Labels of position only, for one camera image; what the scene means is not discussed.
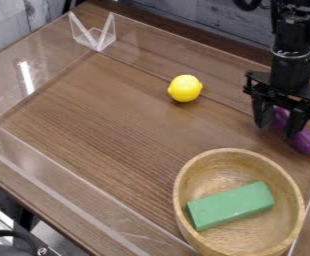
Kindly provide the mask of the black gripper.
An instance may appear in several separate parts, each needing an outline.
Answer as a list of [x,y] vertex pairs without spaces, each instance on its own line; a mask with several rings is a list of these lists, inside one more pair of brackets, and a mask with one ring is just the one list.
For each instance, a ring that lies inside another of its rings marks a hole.
[[243,92],[251,97],[258,128],[271,124],[275,106],[290,111],[285,136],[293,138],[310,121],[310,48],[273,49],[270,72],[250,70]]

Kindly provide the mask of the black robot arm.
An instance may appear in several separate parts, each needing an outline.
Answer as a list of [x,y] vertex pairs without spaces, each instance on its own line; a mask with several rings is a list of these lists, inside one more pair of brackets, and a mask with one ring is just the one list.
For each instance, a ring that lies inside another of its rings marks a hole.
[[243,92],[259,128],[274,122],[275,107],[289,111],[283,136],[293,138],[310,121],[310,0],[271,0],[270,14],[271,70],[246,73]]

